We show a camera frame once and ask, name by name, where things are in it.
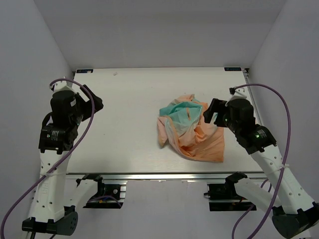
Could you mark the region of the orange and teal jacket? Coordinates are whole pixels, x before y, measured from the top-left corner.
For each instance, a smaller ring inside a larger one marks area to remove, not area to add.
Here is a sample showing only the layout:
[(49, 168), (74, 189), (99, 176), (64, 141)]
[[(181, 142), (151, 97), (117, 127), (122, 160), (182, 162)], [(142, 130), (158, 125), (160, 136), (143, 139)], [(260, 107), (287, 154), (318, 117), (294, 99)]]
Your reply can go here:
[(224, 129), (204, 121), (208, 104), (183, 95), (159, 110), (158, 143), (169, 144), (175, 152), (192, 161), (224, 161)]

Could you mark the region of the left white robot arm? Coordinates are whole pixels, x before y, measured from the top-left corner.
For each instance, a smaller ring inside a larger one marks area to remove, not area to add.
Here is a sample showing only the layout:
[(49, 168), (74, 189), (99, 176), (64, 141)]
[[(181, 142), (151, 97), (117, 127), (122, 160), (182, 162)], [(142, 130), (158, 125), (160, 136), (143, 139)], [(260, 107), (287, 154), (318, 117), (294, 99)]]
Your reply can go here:
[(51, 112), (42, 122), (39, 151), (40, 179), (32, 187), (35, 191), (29, 216), (22, 222), (22, 230), (30, 239), (37, 234), (71, 236), (78, 223), (78, 210), (90, 199), (105, 194), (99, 175), (88, 174), (76, 181), (71, 197), (64, 195), (67, 167), (72, 152), (83, 140), (78, 136), (80, 123), (92, 124), (95, 113), (103, 108), (102, 99), (86, 85), (80, 90), (85, 100), (63, 81), (56, 81), (50, 101)]

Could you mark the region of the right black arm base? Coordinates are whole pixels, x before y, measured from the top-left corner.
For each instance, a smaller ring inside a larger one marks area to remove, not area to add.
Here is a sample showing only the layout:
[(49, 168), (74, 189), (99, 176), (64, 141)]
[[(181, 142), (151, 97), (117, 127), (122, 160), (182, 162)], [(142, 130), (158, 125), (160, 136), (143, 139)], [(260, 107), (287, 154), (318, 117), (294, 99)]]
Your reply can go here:
[(251, 206), (252, 211), (257, 210), (246, 198), (231, 194), (224, 184), (208, 184), (207, 192), (203, 195), (209, 202), (211, 212), (244, 212)]

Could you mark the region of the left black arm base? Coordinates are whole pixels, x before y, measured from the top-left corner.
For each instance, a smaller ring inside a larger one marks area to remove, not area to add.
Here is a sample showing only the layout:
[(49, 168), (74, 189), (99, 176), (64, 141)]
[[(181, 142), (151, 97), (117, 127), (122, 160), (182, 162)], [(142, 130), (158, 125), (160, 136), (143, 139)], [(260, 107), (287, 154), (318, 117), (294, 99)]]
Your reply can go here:
[(81, 180), (97, 182), (96, 193), (84, 206), (85, 209), (120, 209), (124, 203), (124, 185), (108, 183), (99, 174), (86, 174)]

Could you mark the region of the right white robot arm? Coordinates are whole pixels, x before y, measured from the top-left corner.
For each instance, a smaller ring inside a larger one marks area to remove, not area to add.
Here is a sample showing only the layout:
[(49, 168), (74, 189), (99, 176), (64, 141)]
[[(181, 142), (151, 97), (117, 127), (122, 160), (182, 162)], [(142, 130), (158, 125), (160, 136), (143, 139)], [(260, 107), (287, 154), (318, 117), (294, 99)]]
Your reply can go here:
[(242, 172), (225, 179), (225, 193), (243, 197), (257, 208), (272, 213), (272, 222), (281, 236), (291, 239), (319, 221), (319, 205), (299, 184), (284, 163), (277, 142), (270, 131), (256, 123), (254, 108), (246, 99), (223, 101), (214, 98), (204, 112), (204, 121), (230, 129), (240, 146), (257, 162), (274, 188), (272, 194), (254, 184)]

